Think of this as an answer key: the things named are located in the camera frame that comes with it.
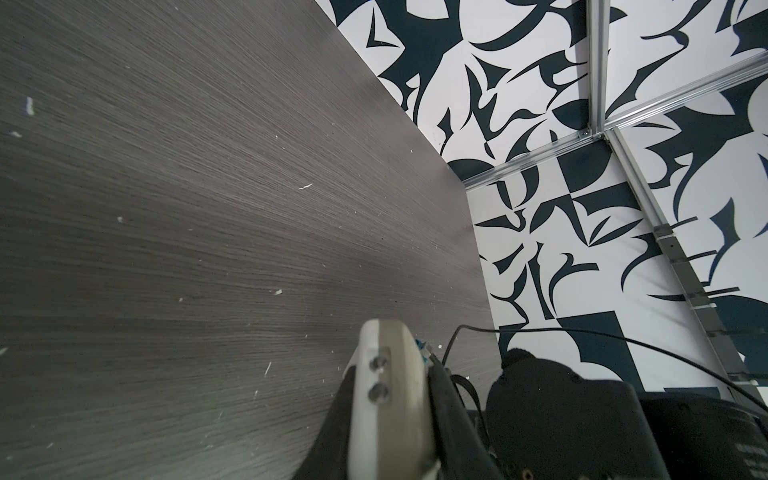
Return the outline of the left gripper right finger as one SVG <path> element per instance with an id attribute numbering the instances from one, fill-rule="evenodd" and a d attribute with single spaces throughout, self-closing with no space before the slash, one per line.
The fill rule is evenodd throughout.
<path id="1" fill-rule="evenodd" d="M 483 446 L 446 369 L 434 363 L 428 370 L 439 479 L 502 479 Z"/>

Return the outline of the white remote control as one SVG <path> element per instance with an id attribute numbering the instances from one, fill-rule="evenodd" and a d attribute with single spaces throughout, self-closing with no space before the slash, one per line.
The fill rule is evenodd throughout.
<path id="1" fill-rule="evenodd" d="M 436 479 L 427 373 L 405 323 L 371 319 L 360 330 L 347 453 L 349 479 Z"/>

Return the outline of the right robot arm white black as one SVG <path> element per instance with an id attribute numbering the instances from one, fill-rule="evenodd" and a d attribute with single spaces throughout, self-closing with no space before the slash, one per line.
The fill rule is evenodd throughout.
<path id="1" fill-rule="evenodd" d="M 465 413 L 504 479 L 764 479 L 767 409 L 751 410 L 708 389 L 638 393 L 618 380 L 513 349 L 481 401 L 450 378 Z"/>

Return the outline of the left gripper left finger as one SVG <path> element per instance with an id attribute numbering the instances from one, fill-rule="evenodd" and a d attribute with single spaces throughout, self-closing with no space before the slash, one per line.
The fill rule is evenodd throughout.
<path id="1" fill-rule="evenodd" d="M 344 374 L 309 453 L 293 475 L 294 480 L 347 478 L 355 374 L 355 366 L 349 367 Z"/>

